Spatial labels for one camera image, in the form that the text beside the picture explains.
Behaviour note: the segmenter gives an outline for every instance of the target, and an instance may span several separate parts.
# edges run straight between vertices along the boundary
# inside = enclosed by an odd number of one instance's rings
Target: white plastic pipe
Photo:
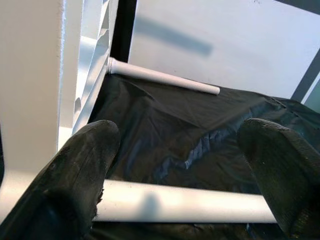
[[[262,195],[104,181],[95,221],[276,223]]]
[[[121,74],[133,78],[143,79],[151,82],[178,86],[186,89],[196,90],[209,94],[218,95],[220,88],[205,83],[188,80],[182,77],[173,76],[159,71],[150,70],[144,67],[131,65],[118,61],[113,57],[108,59],[108,72],[110,74]]]

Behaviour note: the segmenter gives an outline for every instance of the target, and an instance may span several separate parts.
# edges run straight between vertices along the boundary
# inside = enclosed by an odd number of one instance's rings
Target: crumpled plastic
[[[107,75],[89,121],[111,120],[121,133],[120,149],[108,179],[260,194],[236,140],[240,125],[252,117],[294,129],[320,150],[320,114],[293,100],[223,87],[216,96]],[[287,237],[277,224],[96,222],[87,239]]]

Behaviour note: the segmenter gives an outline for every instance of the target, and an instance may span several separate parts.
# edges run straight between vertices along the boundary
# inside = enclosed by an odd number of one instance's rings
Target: black tarp
[[[236,141],[251,117],[294,129],[320,150],[320,114],[293,100],[223,87],[215,96],[108,75],[90,122],[106,119],[119,127],[121,144],[109,179],[260,194]],[[88,239],[287,238],[277,224],[97,222]]]

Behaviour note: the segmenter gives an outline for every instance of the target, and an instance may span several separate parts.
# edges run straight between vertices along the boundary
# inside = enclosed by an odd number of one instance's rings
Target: white metal frame
[[[13,0],[0,10],[0,222],[71,134],[87,124],[107,72],[220,92],[109,58],[117,0],[40,2]],[[16,15],[11,25],[6,22]],[[27,27],[12,34],[23,20]],[[112,180],[104,188],[98,221],[275,222],[261,195]]]

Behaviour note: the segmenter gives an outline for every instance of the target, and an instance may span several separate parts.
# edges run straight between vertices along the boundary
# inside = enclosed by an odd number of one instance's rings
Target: white pipe
[[[209,94],[218,95],[220,93],[220,88],[217,86],[212,86],[209,84],[188,80],[182,77],[173,76],[163,72],[150,70],[144,67],[131,65],[122,61],[118,61],[113,57],[109,57],[108,59],[108,72],[110,74],[121,74],[133,78],[178,86]]]
[[[6,171],[0,223],[35,178]],[[95,221],[158,223],[276,223],[261,195],[105,180]]]

